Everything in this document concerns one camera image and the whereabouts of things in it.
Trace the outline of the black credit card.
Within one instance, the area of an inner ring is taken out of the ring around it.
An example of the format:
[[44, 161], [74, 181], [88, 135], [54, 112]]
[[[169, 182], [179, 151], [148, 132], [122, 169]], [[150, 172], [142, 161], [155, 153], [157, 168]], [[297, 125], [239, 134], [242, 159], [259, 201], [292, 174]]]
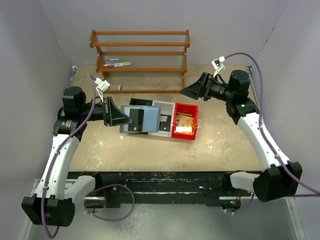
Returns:
[[131, 108], [129, 118], [132, 122], [128, 125], [129, 132], [141, 132], [143, 128], [144, 110]]

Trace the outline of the grey card holder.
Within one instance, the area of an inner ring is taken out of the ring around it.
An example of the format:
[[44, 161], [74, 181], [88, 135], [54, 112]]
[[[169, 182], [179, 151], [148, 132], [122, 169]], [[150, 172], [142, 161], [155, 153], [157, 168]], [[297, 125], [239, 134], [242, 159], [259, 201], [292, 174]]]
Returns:
[[159, 131], [161, 108], [147, 105], [122, 105], [121, 110], [132, 120], [121, 125], [120, 133], [146, 134]]

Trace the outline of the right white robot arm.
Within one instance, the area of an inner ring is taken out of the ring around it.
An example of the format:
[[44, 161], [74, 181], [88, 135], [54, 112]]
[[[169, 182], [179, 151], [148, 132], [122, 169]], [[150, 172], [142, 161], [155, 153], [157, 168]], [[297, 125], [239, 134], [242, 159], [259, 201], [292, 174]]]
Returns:
[[215, 98], [224, 101], [227, 114], [245, 134], [258, 157], [261, 174], [245, 171], [226, 174], [222, 183], [226, 195], [233, 196], [239, 190], [245, 190], [254, 193], [263, 203], [294, 196], [298, 183], [293, 178], [300, 179], [302, 166], [298, 162], [291, 162], [274, 141], [268, 144], [264, 139], [268, 131], [259, 122], [260, 110], [249, 98], [249, 87], [249, 74], [243, 70], [232, 71], [228, 82], [220, 75], [203, 72], [195, 83], [182, 89], [180, 94], [194, 100]]

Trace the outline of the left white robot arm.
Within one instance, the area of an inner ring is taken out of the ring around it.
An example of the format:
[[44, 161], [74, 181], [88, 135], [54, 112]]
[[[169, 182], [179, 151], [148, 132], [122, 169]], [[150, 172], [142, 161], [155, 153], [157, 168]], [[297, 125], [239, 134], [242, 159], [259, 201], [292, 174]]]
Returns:
[[66, 188], [71, 161], [80, 145], [88, 121], [103, 121], [105, 126], [132, 123], [111, 97], [100, 103], [87, 102], [78, 86], [63, 91], [63, 106], [53, 125], [51, 152], [44, 173], [32, 196], [23, 198], [21, 207], [34, 225], [68, 227], [75, 216], [76, 205], [86, 195], [103, 191], [99, 173], [83, 173]]

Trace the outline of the red plastic bin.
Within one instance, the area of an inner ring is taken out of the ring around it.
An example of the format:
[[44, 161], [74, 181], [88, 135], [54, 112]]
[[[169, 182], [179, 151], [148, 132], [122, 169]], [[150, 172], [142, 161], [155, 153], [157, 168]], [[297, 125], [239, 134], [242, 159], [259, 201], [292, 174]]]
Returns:
[[198, 130], [198, 113], [197, 105], [176, 103], [171, 137], [194, 141]]

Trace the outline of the black plastic bin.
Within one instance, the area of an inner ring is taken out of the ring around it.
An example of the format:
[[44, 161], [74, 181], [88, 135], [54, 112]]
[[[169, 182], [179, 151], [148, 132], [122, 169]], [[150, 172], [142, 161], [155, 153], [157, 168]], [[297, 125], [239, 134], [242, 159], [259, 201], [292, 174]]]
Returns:
[[131, 98], [129, 104], [132, 106], [138, 106], [137, 108], [130, 107], [129, 108], [129, 115], [130, 115], [130, 109], [143, 109], [144, 116], [143, 116], [143, 124], [142, 124], [142, 131], [141, 132], [128, 131], [128, 127], [127, 127], [127, 132], [130, 134], [151, 132], [155, 128], [154, 123], [153, 123], [154, 122], [154, 120], [153, 120], [154, 113], [152, 112], [152, 108], [150, 108], [150, 106], [152, 105], [152, 101], [145, 100], [145, 99], [139, 99], [139, 98]]

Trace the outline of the white plastic bin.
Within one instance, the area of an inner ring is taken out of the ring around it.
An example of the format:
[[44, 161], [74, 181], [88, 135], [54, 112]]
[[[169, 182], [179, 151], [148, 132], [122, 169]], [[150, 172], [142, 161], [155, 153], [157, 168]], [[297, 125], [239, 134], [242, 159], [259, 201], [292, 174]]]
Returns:
[[[152, 106], [160, 108], [159, 128], [158, 128], [158, 131], [149, 132], [148, 135], [157, 136], [157, 137], [171, 138], [172, 137], [172, 132], [173, 132], [173, 121], [174, 121], [174, 112], [175, 112], [176, 104], [174, 102], [153, 100], [152, 101]], [[161, 117], [161, 114], [171, 115], [171, 129], [170, 129], [170, 132], [160, 131], [160, 117]]]

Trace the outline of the wooden pieces in red bin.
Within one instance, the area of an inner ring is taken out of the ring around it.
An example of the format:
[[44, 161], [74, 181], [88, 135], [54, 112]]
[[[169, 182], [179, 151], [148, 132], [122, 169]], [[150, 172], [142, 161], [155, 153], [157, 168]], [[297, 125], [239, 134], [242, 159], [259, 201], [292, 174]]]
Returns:
[[175, 132], [191, 135], [194, 131], [194, 118], [191, 115], [178, 113], [176, 115]]

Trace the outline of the black object in white bin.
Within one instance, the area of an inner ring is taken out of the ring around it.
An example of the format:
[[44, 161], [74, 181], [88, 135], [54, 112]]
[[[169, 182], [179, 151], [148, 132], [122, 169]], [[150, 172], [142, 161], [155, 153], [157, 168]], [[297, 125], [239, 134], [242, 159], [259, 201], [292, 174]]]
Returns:
[[159, 123], [159, 130], [163, 132], [170, 132], [171, 130], [171, 120], [172, 116], [168, 114], [161, 114], [160, 115], [160, 123]]

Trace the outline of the light green marker pen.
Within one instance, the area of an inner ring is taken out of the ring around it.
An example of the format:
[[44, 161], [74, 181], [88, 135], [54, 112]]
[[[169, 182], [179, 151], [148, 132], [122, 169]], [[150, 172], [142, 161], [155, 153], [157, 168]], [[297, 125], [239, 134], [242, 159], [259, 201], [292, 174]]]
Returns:
[[123, 67], [123, 66], [132, 66], [131, 62], [122, 62], [122, 63], [117, 63], [116, 64], [118, 67]]

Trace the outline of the pink marker pen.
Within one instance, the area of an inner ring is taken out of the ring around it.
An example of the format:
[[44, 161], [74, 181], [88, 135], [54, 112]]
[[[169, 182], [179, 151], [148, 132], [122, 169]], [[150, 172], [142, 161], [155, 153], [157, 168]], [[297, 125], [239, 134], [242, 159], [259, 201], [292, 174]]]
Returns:
[[123, 67], [124, 65], [122, 63], [118, 63], [118, 64], [104, 64], [103, 66], [106, 68], [118, 68], [118, 67]]

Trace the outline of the wooden slatted rack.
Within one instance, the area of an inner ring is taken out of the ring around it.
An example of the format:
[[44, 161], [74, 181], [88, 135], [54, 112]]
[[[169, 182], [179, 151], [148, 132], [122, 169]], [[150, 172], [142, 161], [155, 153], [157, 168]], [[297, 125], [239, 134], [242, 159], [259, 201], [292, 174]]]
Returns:
[[[114, 73], [173, 73], [181, 77], [185, 88], [188, 70], [187, 50], [190, 33], [184, 31], [96, 31], [89, 46], [96, 49], [95, 71], [107, 79]], [[108, 61], [112, 58], [127, 58]], [[104, 65], [131, 62], [130, 66], [107, 68]]]

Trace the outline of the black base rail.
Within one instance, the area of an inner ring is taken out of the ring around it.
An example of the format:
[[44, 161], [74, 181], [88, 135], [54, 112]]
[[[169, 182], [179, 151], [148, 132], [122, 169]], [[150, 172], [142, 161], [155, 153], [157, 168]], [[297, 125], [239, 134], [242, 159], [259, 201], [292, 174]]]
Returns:
[[[224, 171], [103, 171], [88, 172], [87, 175], [97, 179], [96, 188], [107, 186], [120, 186], [126, 190], [129, 187], [140, 189], [140, 191], [173, 192], [185, 190], [195, 192], [202, 186], [205, 191], [213, 188], [213, 191], [229, 196], [237, 189], [227, 185], [227, 174]], [[219, 205], [207, 207], [219, 207], [230, 205], [222, 201]]]

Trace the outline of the aluminium frame rail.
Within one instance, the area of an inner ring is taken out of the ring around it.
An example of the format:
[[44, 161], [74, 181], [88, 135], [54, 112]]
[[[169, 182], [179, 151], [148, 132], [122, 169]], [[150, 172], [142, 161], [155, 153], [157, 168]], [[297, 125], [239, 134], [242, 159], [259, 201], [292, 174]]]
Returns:
[[91, 201], [97, 204], [106, 204], [108, 208], [117, 208], [121, 204], [129, 204], [134, 198], [137, 204], [176, 204], [176, 205], [207, 205], [218, 206], [225, 201], [232, 205], [240, 202], [241, 199], [247, 199], [252, 195], [245, 190], [237, 189], [235, 193], [223, 196], [221, 192], [213, 191], [209, 188], [207, 191], [199, 186], [196, 191], [140, 191], [139, 188], [129, 187], [129, 190], [121, 186], [110, 186], [106, 193], [99, 190], [97, 193], [88, 193], [93, 189], [94, 179], [91, 176], [80, 176], [78, 179], [67, 179], [62, 188], [64, 198], [72, 199], [74, 204], [81, 200]]

